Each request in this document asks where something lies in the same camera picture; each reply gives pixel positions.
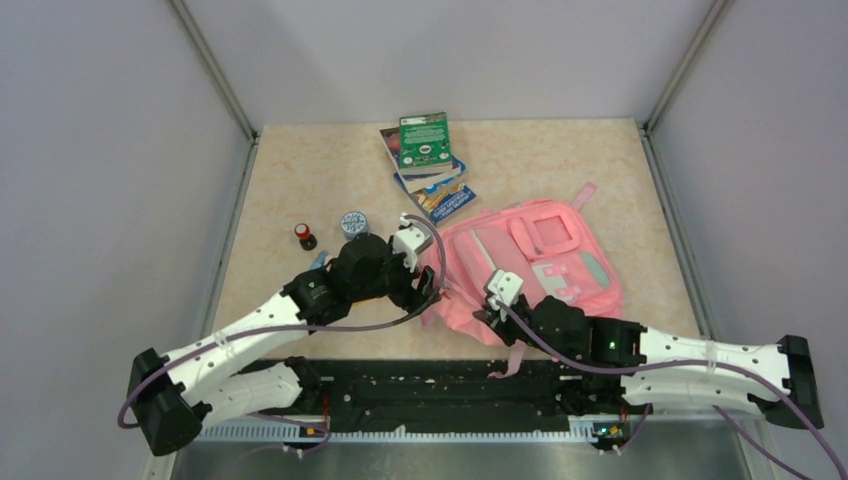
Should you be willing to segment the blue treehouse book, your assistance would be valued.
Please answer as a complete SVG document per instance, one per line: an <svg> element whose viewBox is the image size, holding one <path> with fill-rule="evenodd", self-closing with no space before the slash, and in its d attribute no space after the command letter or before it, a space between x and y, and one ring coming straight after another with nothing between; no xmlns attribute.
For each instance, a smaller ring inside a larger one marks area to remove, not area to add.
<svg viewBox="0 0 848 480"><path fill-rule="evenodd" d="M454 158L453 166L453 172L446 176L424 176L416 181L407 181L398 173L393 174L395 183L404 194L435 225L446 222L478 198L466 181L466 164Z"/></svg>

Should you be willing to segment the green cover book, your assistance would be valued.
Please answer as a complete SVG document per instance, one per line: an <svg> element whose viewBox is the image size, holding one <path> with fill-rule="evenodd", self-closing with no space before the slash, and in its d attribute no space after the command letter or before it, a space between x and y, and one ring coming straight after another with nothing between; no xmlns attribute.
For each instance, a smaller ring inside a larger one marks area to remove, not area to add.
<svg viewBox="0 0 848 480"><path fill-rule="evenodd" d="M402 175L435 174L452 166L445 111L399 118L399 169Z"/></svg>

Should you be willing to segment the pink backpack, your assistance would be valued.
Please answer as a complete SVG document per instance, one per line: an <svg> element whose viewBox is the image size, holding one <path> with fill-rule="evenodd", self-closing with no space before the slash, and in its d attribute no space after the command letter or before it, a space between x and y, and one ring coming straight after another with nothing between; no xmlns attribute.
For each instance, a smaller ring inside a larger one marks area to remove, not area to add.
<svg viewBox="0 0 848 480"><path fill-rule="evenodd" d="M483 305L486 284L497 269L522 279L530 305L552 296L589 316L619 317L622 286L580 213L595 189L588 183L570 203L532 200L441 230L445 249L431 247L420 258L445 276L442 298L422 314L422 324L441 322L484 345L501 345L472 316Z"/></svg>

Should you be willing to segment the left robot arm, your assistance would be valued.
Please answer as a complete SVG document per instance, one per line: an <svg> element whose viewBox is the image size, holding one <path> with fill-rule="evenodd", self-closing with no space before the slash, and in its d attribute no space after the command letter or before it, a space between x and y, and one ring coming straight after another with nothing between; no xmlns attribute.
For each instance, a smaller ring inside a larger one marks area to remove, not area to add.
<svg viewBox="0 0 848 480"><path fill-rule="evenodd" d="M422 265L444 242L424 224L411 223L388 239L357 235L325 266L302 272L281 291L234 323L182 348L148 348L131 364L117 423L141 431L156 457L189 445L201 431L231 418L273 408L308 413L319 404L317 377L304 360L264 372L244 368L276 348L317 332L360 332L344 327L354 304L387 298L404 316L364 331L392 328L420 315L440 297L443 269Z"/></svg>

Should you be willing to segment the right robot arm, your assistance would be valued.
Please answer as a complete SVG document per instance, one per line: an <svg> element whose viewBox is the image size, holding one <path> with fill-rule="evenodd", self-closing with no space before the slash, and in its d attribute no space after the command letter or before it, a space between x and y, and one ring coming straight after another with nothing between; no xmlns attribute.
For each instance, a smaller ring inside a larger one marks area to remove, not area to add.
<svg viewBox="0 0 848 480"><path fill-rule="evenodd" d="M653 407L718 406L761 413L777 426L821 429L824 420L806 338L759 346L681 337L637 322L589 316L547 296L509 307L492 298L473 314L484 332L563 361L577 377L559 392L569 415Z"/></svg>

